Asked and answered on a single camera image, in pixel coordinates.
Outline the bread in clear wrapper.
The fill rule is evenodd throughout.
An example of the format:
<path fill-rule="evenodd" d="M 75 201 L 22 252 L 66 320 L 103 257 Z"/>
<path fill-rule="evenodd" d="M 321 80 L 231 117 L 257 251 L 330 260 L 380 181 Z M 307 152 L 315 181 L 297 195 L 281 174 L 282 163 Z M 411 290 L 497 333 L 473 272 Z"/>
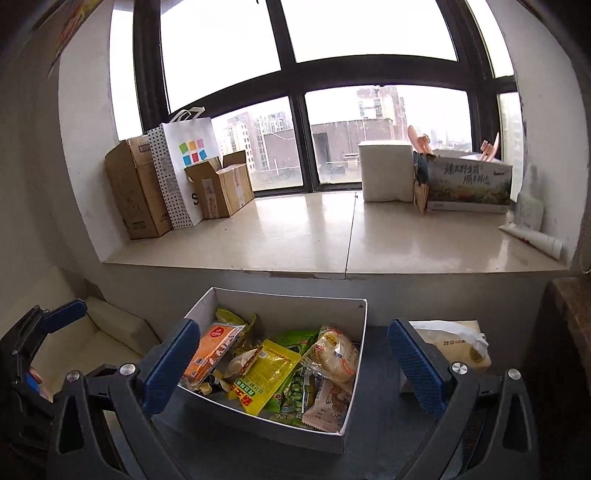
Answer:
<path fill-rule="evenodd" d="M 341 330 L 322 325 L 317 341 L 308 348 L 301 363 L 335 384 L 345 385 L 356 376 L 360 352 Z"/>

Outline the white plastic packet on sill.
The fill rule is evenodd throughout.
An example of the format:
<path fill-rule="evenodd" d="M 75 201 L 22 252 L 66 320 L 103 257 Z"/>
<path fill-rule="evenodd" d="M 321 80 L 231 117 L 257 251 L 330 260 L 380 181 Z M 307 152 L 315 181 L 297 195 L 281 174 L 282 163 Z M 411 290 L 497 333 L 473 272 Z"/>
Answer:
<path fill-rule="evenodd" d="M 514 220 L 517 225 L 540 231 L 544 216 L 544 201 L 536 165 L 531 164 L 518 194 Z"/>

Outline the printed landscape gift box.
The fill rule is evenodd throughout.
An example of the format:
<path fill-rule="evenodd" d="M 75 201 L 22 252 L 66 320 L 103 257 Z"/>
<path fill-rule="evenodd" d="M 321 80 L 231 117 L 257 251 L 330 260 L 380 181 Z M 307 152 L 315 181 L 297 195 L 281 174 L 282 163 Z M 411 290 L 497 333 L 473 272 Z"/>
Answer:
<path fill-rule="evenodd" d="M 426 211 L 506 214 L 513 167 L 499 161 L 415 152 L 414 203 Z"/>

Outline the tissue paper pack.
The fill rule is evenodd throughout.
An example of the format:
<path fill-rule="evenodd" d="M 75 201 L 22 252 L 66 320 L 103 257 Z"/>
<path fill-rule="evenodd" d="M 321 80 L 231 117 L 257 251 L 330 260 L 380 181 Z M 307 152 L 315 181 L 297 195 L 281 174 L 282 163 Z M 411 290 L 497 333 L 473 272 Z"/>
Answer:
<path fill-rule="evenodd" d="M 463 362 L 477 373 L 486 373 L 492 365 L 489 342 L 477 320 L 425 320 L 411 321 L 410 324 L 449 362 Z"/>

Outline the orange cracker pack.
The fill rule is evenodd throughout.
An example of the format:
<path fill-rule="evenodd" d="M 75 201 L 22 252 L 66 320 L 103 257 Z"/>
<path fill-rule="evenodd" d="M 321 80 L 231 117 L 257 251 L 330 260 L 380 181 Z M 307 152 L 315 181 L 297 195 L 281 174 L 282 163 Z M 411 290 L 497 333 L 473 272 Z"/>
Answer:
<path fill-rule="evenodd" d="M 245 325 L 231 325 L 214 322 L 199 340 L 197 351 L 193 354 L 183 373 L 187 388 L 197 388 L 211 374 L 221 358 L 228 353 Z"/>

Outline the yellow snack bag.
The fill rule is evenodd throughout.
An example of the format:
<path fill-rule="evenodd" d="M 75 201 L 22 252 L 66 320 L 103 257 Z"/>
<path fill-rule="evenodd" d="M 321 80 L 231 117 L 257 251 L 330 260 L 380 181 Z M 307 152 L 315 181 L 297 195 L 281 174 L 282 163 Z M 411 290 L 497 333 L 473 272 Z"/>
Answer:
<path fill-rule="evenodd" d="M 300 354 L 266 339 L 249 372 L 231 384 L 229 398 L 237 399 L 247 414 L 259 415 L 300 360 Z"/>

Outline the cream brown snack packet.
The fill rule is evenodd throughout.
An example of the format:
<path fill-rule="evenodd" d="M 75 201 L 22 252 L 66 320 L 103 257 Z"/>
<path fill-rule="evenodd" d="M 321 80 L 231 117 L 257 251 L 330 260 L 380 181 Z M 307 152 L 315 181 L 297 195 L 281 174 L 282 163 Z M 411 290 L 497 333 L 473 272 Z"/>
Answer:
<path fill-rule="evenodd" d="M 252 368 L 252 364 L 256 361 L 257 356 L 259 356 L 260 350 L 262 350 L 262 348 L 259 346 L 232 358 L 223 373 L 223 378 L 236 378 L 249 372 L 249 369 Z"/>

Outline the open small cardboard box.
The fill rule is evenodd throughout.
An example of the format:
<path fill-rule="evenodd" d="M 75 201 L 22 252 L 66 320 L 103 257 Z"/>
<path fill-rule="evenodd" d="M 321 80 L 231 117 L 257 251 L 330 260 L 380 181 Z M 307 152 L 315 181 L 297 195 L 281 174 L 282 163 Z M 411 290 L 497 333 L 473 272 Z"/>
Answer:
<path fill-rule="evenodd" d="M 254 199 L 245 150 L 192 164 L 184 172 L 204 220 L 229 218 Z"/>

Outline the white foam box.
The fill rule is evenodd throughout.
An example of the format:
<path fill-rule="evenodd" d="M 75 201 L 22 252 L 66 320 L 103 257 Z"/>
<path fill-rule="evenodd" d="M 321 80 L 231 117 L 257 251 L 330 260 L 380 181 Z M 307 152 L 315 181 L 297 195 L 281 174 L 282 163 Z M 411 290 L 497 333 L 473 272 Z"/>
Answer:
<path fill-rule="evenodd" d="M 363 200 L 413 202 L 414 165 L 410 143 L 366 140 L 359 144 Z"/>

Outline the white cardboard storage box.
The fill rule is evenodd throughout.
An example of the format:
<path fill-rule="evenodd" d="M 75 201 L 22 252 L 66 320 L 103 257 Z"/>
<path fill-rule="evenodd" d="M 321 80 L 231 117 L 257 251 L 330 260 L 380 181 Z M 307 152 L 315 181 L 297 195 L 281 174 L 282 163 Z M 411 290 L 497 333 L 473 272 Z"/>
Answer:
<path fill-rule="evenodd" d="M 366 300 L 212 287 L 185 316 L 201 332 L 178 386 L 185 404 L 266 439 L 345 452 Z"/>

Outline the rolled white paper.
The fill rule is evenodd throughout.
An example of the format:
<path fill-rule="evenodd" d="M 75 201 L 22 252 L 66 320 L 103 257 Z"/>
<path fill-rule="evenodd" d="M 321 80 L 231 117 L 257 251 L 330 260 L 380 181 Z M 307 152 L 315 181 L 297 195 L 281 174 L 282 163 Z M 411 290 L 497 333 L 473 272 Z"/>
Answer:
<path fill-rule="evenodd" d="M 554 260 L 560 261 L 563 242 L 537 230 L 519 226 L 513 222 L 503 224 L 498 229 L 536 248 Z"/>

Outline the pale illustrated snack packet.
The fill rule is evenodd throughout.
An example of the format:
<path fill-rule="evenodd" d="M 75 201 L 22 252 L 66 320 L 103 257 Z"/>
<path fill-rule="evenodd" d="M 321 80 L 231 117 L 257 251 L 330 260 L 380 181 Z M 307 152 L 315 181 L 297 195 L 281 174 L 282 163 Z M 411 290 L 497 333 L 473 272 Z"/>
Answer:
<path fill-rule="evenodd" d="M 351 398 L 351 394 L 341 386 L 325 379 L 315 397 L 315 403 L 304 412 L 301 422 L 318 431 L 338 433 L 345 423 Z"/>

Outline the cream sofa cushion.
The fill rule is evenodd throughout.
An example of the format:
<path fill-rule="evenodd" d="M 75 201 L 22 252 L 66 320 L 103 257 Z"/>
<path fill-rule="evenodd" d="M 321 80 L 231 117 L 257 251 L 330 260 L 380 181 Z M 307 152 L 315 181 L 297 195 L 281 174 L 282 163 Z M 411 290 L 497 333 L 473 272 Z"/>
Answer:
<path fill-rule="evenodd" d="M 32 286 L 10 297 L 1 288 L 1 332 L 8 330 L 32 307 L 53 310 L 86 292 L 76 275 L 59 267 L 51 268 Z M 111 364 L 138 363 L 160 343 L 149 324 L 142 318 L 121 310 L 95 296 L 85 299 L 87 314 L 82 319 L 47 336 L 32 361 L 42 379 L 41 391 L 56 394 L 66 374 L 77 370 L 87 374 Z"/>

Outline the white dotted paper bag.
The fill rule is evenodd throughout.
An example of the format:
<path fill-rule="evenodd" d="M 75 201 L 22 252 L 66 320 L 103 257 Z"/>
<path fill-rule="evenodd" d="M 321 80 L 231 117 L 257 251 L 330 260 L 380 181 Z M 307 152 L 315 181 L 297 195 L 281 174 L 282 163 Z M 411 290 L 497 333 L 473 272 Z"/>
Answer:
<path fill-rule="evenodd" d="M 179 110 L 168 123 L 147 132 L 158 185 L 173 229 L 202 220 L 197 194 L 185 169 L 219 156 L 211 118 L 204 107 Z"/>

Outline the dark yellow snack packet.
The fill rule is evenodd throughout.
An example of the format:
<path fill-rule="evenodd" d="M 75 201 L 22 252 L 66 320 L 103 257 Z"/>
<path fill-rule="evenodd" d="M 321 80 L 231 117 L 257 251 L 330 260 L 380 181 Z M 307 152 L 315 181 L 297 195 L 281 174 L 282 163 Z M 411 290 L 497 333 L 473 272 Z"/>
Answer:
<path fill-rule="evenodd" d="M 252 314 L 246 320 L 229 311 L 228 309 L 217 308 L 215 311 L 215 319 L 218 322 L 232 325 L 242 326 L 242 330 L 236 336 L 235 344 L 231 347 L 231 351 L 235 354 L 252 350 L 254 344 L 254 331 L 256 330 L 257 315 Z"/>

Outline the tall brown cardboard box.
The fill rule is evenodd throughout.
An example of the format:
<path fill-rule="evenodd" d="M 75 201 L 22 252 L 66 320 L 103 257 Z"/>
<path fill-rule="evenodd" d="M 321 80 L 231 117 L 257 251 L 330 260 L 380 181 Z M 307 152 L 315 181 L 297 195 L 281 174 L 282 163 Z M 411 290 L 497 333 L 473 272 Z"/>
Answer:
<path fill-rule="evenodd" d="M 172 229 L 147 135 L 120 141 L 105 155 L 104 165 L 131 240 L 158 238 Z"/>

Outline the light green snack bag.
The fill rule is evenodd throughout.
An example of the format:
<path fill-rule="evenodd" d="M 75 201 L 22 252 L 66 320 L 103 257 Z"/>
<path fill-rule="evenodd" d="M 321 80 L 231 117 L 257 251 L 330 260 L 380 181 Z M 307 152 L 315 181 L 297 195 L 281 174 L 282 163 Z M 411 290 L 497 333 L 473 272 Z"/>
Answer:
<path fill-rule="evenodd" d="M 270 337 L 270 340 L 277 345 L 294 351 L 301 356 L 315 344 L 318 339 L 318 330 L 290 330 L 284 331 Z"/>

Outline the green pea snack bag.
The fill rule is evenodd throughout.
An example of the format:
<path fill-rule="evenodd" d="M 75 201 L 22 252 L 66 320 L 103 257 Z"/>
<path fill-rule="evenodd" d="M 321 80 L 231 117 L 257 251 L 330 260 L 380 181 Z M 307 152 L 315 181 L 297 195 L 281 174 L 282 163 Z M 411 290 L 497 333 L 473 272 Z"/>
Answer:
<path fill-rule="evenodd" d="M 270 420 L 294 427 L 308 428 L 304 413 L 315 404 L 324 379 L 304 366 L 298 366 L 270 400 Z"/>

